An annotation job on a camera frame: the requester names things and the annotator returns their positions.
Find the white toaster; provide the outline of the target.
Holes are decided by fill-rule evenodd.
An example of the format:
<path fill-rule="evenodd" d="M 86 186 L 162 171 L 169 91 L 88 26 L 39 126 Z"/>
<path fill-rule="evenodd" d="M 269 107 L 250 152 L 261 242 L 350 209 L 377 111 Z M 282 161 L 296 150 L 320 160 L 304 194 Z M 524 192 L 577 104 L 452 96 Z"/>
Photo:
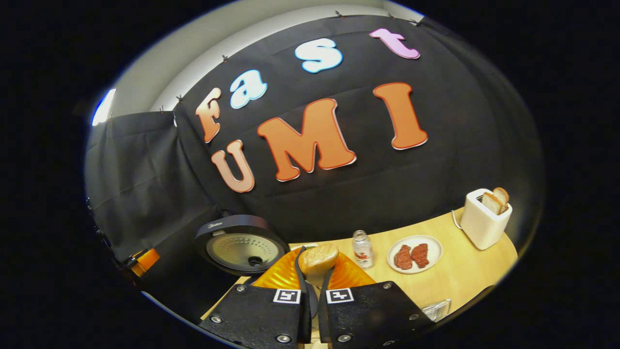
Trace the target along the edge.
<path fill-rule="evenodd" d="M 461 229 L 479 250 L 485 250 L 499 241 L 513 211 L 513 207 L 507 204 L 507 210 L 502 214 L 493 213 L 481 201 L 485 193 L 491 194 L 491 191 L 478 189 L 466 195 L 460 220 Z"/>

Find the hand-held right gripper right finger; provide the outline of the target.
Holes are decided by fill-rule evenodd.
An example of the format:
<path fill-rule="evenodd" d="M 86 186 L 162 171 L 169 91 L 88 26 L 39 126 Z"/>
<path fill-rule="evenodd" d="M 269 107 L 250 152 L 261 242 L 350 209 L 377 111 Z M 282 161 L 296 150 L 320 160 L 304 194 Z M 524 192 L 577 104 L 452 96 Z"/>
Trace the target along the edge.
<path fill-rule="evenodd" d="M 392 281 L 375 282 L 339 254 L 320 292 L 321 341 L 329 349 L 398 349 L 436 323 Z"/>

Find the wooden spoon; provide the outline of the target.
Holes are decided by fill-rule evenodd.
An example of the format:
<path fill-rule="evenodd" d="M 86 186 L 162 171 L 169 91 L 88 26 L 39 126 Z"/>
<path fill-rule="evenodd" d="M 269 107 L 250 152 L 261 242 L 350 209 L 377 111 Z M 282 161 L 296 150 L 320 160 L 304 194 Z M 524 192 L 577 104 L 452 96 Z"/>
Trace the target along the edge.
<path fill-rule="evenodd" d="M 305 280 L 313 286 L 323 287 L 325 275 L 335 266 L 339 253 L 339 249 L 333 244 L 306 248 L 298 259 Z"/>

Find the dark grey rice cooker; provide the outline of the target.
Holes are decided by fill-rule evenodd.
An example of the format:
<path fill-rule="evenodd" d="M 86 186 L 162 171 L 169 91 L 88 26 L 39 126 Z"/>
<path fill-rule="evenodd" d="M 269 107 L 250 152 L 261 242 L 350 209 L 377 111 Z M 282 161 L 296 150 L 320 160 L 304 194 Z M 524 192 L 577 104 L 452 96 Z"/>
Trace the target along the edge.
<path fill-rule="evenodd" d="M 234 215 L 202 225 L 193 244 L 205 260 L 237 276 L 259 276 L 290 251 L 269 223 Z"/>

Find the black backdrop cloth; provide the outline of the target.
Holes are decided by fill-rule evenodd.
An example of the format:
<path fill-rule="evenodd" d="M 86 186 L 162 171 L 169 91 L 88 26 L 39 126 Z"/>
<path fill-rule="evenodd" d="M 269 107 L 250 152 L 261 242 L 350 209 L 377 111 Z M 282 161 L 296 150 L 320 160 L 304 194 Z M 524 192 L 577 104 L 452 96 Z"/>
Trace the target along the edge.
<path fill-rule="evenodd" d="M 200 225 L 246 214 L 288 243 L 379 233 L 504 187 L 517 249 L 537 225 L 543 151 L 525 102 L 481 53 L 424 18 L 318 18 L 196 59 L 172 106 L 93 126 L 85 191 L 124 260 L 155 248 L 171 302 Z"/>

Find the white round plate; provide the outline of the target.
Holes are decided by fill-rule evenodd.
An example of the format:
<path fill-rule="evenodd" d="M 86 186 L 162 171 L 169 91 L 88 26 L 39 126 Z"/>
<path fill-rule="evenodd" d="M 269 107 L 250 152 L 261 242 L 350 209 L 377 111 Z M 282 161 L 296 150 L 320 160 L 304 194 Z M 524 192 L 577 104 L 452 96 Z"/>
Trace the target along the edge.
<path fill-rule="evenodd" d="M 428 261 L 429 264 L 424 267 L 424 268 L 418 268 L 416 263 L 413 261 L 413 266 L 410 270 L 401 270 L 399 268 L 396 268 L 394 263 L 393 263 L 393 259 L 394 256 L 396 254 L 396 252 L 398 252 L 401 248 L 401 246 L 403 244 L 409 245 L 409 247 L 411 247 L 410 253 L 412 252 L 412 249 L 414 247 L 416 247 L 417 245 L 421 244 L 421 243 L 427 243 L 428 244 Z M 402 238 L 401 240 L 398 240 L 396 243 L 394 243 L 394 245 L 392 245 L 392 247 L 390 248 L 389 252 L 387 253 L 387 262 L 390 265 L 390 267 L 392 267 L 392 269 L 394 269 L 397 272 L 401 272 L 403 274 L 416 274 L 419 272 L 424 272 L 427 271 L 428 269 L 430 269 L 432 266 L 434 266 L 438 260 L 440 260 L 441 256 L 443 253 L 443 248 L 441 243 L 436 240 L 434 237 L 431 236 L 409 236 L 409 237 L 405 237 Z"/>

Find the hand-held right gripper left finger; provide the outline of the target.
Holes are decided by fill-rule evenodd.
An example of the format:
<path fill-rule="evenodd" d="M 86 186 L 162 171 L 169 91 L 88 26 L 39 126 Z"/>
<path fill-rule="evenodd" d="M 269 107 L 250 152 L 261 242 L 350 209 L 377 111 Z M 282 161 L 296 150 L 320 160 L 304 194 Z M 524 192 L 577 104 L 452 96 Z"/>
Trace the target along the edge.
<path fill-rule="evenodd" d="M 303 349 L 310 341 L 308 287 L 297 248 L 281 257 L 252 285 L 236 284 L 199 324 L 248 349 Z"/>

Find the clear plastic bottle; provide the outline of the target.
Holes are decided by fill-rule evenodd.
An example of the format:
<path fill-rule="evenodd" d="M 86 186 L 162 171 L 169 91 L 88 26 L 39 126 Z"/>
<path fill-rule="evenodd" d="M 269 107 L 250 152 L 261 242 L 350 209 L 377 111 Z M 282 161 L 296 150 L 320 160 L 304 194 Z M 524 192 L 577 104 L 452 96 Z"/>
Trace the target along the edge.
<path fill-rule="evenodd" d="M 363 230 L 357 230 L 352 237 L 355 261 L 362 269 L 374 266 L 374 254 L 370 237 Z"/>

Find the red meat piece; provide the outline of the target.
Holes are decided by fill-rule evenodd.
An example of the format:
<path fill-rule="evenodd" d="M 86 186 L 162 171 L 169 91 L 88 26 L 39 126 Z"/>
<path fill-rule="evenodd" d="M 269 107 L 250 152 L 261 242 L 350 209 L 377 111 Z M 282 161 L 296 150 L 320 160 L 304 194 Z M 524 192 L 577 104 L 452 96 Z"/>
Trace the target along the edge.
<path fill-rule="evenodd" d="M 410 270 L 413 266 L 413 260 L 411 256 L 411 247 L 403 244 L 398 252 L 396 252 L 393 263 L 396 268 L 401 270 Z"/>
<path fill-rule="evenodd" d="M 418 268 L 424 268 L 429 264 L 428 261 L 428 244 L 421 243 L 412 249 L 410 254 L 412 260 L 416 263 Z"/>

